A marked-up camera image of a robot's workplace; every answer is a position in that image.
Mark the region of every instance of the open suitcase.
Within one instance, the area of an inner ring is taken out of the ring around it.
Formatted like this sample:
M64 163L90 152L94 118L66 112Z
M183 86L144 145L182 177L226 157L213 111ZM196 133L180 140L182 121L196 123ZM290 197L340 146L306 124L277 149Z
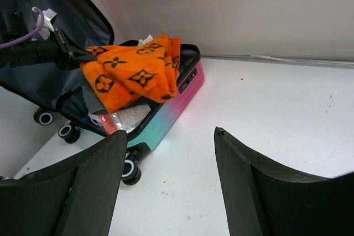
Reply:
M90 0L1 0L1 5L2 12L20 11L29 30L36 24L31 8L50 8L58 13L54 26L63 29L78 46L113 44L111 25ZM137 41L128 41L122 45L137 44ZM200 52L195 45L181 45L180 61L179 92L175 98L163 104L144 98L136 103L148 103L151 111L134 131L128 133L129 165L123 174L127 184L134 184L139 179L140 170L134 161L141 160L156 148L204 82ZM53 120L50 112L59 112L70 120L65 131L59 131L59 136L71 136L67 142L73 142L79 137L77 127L107 135L88 116L79 82L82 75L79 68L64 71L53 62L21 67L6 65L0 68L0 85L37 104L40 107L34 115L37 122L50 124Z

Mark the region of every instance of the suitcase lid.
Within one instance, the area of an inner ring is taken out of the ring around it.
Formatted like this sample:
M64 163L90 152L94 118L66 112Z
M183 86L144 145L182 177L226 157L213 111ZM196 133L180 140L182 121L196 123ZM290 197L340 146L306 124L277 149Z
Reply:
M52 9L57 12L54 26L61 28L79 46L110 45L113 29L91 0L0 0L2 12L20 11L32 30L36 25L31 8ZM79 86L80 69L61 71L54 63L0 69L0 85L55 111L57 99Z

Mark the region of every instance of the suitcase wheel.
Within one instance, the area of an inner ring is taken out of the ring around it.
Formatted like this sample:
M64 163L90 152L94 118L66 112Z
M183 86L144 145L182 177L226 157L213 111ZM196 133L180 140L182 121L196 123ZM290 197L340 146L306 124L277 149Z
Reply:
M72 123L63 125L58 131L59 138L63 138L68 144L75 143L80 137L80 130Z
M40 125L50 125L53 122L54 117L52 113L40 107L34 113L33 119L36 121L36 123L39 123Z
M138 165L132 160L125 160L122 181L126 185L135 185L142 177Z

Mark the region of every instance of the folded towel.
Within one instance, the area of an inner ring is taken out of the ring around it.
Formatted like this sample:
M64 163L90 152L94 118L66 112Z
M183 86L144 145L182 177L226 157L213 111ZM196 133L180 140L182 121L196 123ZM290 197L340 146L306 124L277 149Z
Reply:
M80 67L109 113L141 96L163 103L177 94L180 44L164 34L142 47L93 46L97 61Z

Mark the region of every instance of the white wall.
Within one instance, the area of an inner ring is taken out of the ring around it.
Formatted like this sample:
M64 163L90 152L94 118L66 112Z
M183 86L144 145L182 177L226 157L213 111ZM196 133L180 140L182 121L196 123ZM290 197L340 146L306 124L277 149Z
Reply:
M13 177L66 121L58 115L41 126L33 120L37 108L0 87L0 175Z
M204 54L354 54L354 0L101 2L125 39L167 32Z

